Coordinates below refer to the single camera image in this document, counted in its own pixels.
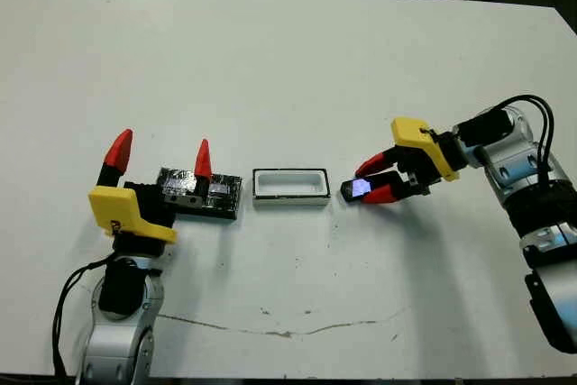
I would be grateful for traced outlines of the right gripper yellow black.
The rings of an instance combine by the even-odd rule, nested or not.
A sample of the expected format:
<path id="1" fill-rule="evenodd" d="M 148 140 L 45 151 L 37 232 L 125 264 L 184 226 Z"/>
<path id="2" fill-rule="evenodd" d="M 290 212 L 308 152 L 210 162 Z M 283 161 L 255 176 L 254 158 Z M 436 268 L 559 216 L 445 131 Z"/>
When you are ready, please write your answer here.
<path id="1" fill-rule="evenodd" d="M 391 123 L 395 146 L 366 160 L 355 177 L 367 177 L 392 168 L 407 175 L 407 180 L 370 179 L 371 189 L 362 197 L 364 204 L 390 204 L 399 200 L 428 195 L 430 187 L 442 179 L 448 182 L 459 178 L 444 151 L 452 151 L 454 140 L 450 133 L 436 133 L 428 123 L 415 118 L 397 117 Z"/>

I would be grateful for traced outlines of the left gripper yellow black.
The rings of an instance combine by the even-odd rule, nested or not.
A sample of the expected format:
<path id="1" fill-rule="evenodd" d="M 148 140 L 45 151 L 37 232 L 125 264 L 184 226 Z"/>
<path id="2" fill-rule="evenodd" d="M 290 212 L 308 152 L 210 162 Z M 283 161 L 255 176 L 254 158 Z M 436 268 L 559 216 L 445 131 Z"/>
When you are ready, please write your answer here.
<path id="1" fill-rule="evenodd" d="M 97 185 L 88 193 L 96 225 L 113 238 L 113 250 L 126 256 L 163 255 L 178 240 L 173 225 L 193 209 L 170 199 L 156 184 L 125 182 L 117 187 L 130 159 L 133 130 L 121 132 L 105 155 Z M 195 193 L 206 194 L 212 181 L 209 143 L 203 139 L 194 168 Z"/>

